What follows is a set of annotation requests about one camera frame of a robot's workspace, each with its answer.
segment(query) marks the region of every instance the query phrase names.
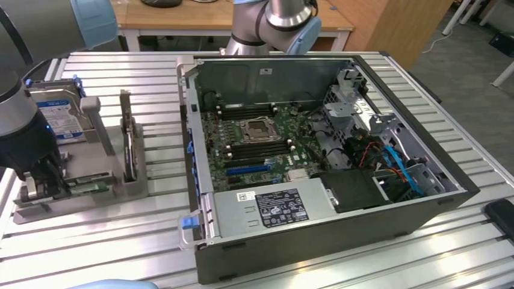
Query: black object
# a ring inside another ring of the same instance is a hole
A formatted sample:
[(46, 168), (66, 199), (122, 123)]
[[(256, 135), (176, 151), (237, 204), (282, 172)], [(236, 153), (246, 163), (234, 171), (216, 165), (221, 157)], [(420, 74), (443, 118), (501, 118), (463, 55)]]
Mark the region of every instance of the black object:
[(142, 2), (157, 8), (172, 8), (180, 6), (184, 0), (142, 0)]
[(274, 108), (272, 105), (246, 105), (222, 109), (224, 120), (256, 119), (261, 116), (274, 117)]
[(47, 63), (50, 62), (51, 59), (49, 60), (45, 60), (42, 61), (41, 63), (38, 63), (33, 68), (31, 70), (29, 71), (29, 73), (26, 73), (26, 75), (23, 76), (23, 81), (26, 82), (26, 80), (33, 76), (33, 74), (41, 70), (41, 68), (45, 67), (45, 65), (47, 65)]
[(501, 199), (485, 206), (485, 213), (503, 229), (508, 237), (514, 241), (514, 205), (507, 199)]
[(361, 160), (365, 156), (365, 160), (362, 161), (362, 167), (369, 167), (372, 164), (374, 165), (377, 162), (381, 162), (382, 157), (382, 151), (377, 151), (374, 147), (378, 145), (370, 145), (370, 143), (377, 142), (382, 144), (382, 140), (380, 137), (368, 136), (362, 139), (358, 139), (356, 137), (349, 137), (345, 140), (344, 150), (348, 153), (348, 157), (350, 159), (352, 164), (354, 167), (361, 166)]
[(334, 170), (312, 176), (321, 178), (340, 204), (334, 207), (338, 213), (374, 208), (390, 204), (386, 201), (376, 182), (373, 170)]
[[(57, 136), (41, 111), (26, 127), (0, 137), (0, 151), (2, 167), (11, 167), (23, 181), (25, 173), (31, 173), (38, 187), (38, 195), (31, 200), (58, 196), (69, 190)], [(29, 195), (22, 193), (22, 202), (27, 201)]]
[(233, 159), (262, 158), (274, 155), (289, 154), (290, 147), (284, 140), (269, 141), (266, 143), (240, 144), (232, 147)]
[(514, 57), (514, 34), (500, 32), (489, 42), (507, 56)]

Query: wooden table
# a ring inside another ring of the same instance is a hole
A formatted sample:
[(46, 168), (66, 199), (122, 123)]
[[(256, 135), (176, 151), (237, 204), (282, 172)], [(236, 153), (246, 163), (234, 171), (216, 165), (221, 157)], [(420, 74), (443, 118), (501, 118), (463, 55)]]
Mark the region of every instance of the wooden table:
[[(185, 0), (176, 8), (154, 8), (139, 0), (113, 0), (121, 35), (127, 39), (130, 51), (141, 51), (139, 36), (230, 36), (233, 27), (233, 1), (198, 3)], [(328, 0), (318, 0), (322, 20), (321, 37), (332, 37), (333, 51), (342, 51), (354, 26)]]

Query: wooden cabinet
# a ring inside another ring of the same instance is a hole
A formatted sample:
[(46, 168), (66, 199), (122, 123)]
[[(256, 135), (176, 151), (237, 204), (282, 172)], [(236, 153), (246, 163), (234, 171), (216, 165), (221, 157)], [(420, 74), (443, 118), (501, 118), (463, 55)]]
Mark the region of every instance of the wooden cabinet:
[(330, 0), (354, 24), (346, 51), (386, 51), (409, 69), (453, 0)]

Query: blue latch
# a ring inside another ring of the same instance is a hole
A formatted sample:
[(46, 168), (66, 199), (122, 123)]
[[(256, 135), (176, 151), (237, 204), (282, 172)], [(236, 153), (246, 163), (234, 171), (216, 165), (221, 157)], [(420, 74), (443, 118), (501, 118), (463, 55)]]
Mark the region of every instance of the blue latch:
[(184, 225), (184, 230), (198, 228), (201, 226), (200, 217), (194, 216), (190, 218), (184, 218), (182, 225)]
[(85, 87), (82, 85), (82, 78), (74, 74), (74, 83), (75, 83), (75, 87), (78, 88), (78, 91), (79, 91), (79, 97), (81, 98), (85, 98), (86, 97), (86, 92), (85, 92)]
[(193, 150), (193, 140), (190, 141), (190, 144), (188, 145), (188, 153), (189, 154), (194, 153), (194, 150)]

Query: table leg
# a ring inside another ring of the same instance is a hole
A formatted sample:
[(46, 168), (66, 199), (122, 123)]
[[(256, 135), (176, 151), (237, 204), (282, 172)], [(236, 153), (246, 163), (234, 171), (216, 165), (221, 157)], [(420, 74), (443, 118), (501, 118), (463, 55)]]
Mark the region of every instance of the table leg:
[(484, 0), (476, 0), (476, 3), (473, 3), (472, 8), (468, 10), (465, 17), (463, 17), (463, 19), (461, 19), (461, 24), (467, 24), (468, 20), (472, 18), (472, 16), (475, 15), (477, 10), (480, 9), (483, 2), (484, 2)]
[(123, 35), (127, 39), (127, 47), (130, 52), (142, 51), (139, 47), (139, 30), (125, 30)]
[(452, 17), (451, 23), (448, 24), (448, 26), (445, 27), (445, 30), (443, 31), (444, 35), (451, 34), (452, 28), (456, 26), (456, 23), (457, 23), (459, 19), (461, 18), (461, 15), (464, 14), (467, 7), (468, 7), (471, 2), (472, 2), (472, 0), (463, 0), (461, 6), (459, 7), (457, 12)]
[(344, 51), (349, 35), (350, 32), (348, 31), (338, 33), (330, 51)]
[(493, 13), (496, 12), (496, 10), (497, 10), (497, 8), (503, 2), (504, 2), (504, 0), (497, 0), (497, 3), (492, 7), (492, 9), (489, 9), (488, 14), (484, 16), (484, 19), (481, 21), (481, 26), (484, 26), (488, 23), (489, 18), (492, 18)]
[(514, 61), (512, 65), (509, 65), (508, 69), (503, 72), (503, 74), (499, 76), (497, 80), (493, 82), (493, 86), (499, 87), (504, 83), (504, 81), (512, 76), (514, 73)]

